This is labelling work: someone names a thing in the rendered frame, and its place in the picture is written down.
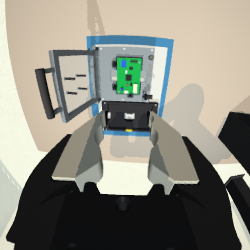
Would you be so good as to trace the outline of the green circuit board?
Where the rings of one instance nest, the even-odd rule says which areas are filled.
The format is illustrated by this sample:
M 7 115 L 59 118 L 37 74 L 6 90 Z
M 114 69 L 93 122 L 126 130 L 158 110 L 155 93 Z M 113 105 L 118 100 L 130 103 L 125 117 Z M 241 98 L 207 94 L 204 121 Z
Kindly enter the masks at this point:
M 139 94 L 141 61 L 140 58 L 117 58 L 117 93 Z

